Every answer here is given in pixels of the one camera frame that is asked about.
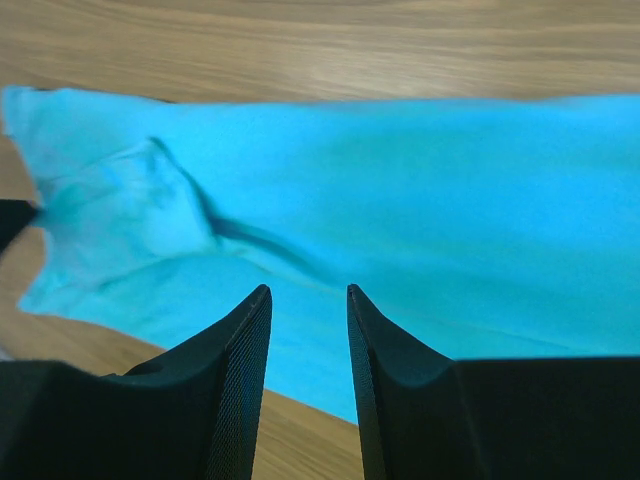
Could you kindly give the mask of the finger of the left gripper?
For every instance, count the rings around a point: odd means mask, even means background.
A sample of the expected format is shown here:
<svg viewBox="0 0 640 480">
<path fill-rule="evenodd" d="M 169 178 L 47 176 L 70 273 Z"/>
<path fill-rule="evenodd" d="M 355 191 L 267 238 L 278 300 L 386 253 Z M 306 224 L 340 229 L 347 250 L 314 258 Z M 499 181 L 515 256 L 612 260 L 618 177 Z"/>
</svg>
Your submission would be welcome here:
<svg viewBox="0 0 640 480">
<path fill-rule="evenodd" d="M 39 214 L 27 200 L 0 200 L 0 250 L 5 250 Z"/>
</svg>

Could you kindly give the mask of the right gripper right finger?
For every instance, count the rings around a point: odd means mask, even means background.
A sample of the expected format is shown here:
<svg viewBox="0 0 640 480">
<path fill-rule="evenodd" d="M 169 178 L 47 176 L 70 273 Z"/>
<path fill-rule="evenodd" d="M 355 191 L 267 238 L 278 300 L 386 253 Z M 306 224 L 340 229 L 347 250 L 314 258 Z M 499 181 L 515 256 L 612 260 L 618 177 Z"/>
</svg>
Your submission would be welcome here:
<svg viewBox="0 0 640 480">
<path fill-rule="evenodd" d="M 347 326 L 368 479 L 635 479 L 635 357 L 453 360 L 358 286 Z"/>
</svg>

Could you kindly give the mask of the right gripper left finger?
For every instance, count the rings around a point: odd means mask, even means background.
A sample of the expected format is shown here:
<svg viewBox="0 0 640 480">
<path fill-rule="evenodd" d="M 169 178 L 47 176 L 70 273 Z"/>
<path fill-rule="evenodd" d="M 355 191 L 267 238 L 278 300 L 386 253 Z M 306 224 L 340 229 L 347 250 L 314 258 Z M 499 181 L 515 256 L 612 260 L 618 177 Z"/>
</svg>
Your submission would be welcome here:
<svg viewBox="0 0 640 480">
<path fill-rule="evenodd" d="M 123 375 L 1 365 L 5 479 L 248 479 L 272 319 L 257 287 L 228 315 Z"/>
</svg>

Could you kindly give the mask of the light blue t shirt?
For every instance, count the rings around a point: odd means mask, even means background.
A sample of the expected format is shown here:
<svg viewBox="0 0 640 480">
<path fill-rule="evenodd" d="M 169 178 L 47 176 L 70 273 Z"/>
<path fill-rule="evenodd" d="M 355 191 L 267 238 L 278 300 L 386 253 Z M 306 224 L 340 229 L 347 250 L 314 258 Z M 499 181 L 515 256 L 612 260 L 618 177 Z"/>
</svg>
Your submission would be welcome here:
<svg viewBox="0 0 640 480">
<path fill-rule="evenodd" d="M 169 103 L 8 86 L 22 310 L 172 348 L 260 284 L 265 384 L 356 417 L 346 289 L 455 359 L 639 351 L 639 98 Z"/>
</svg>

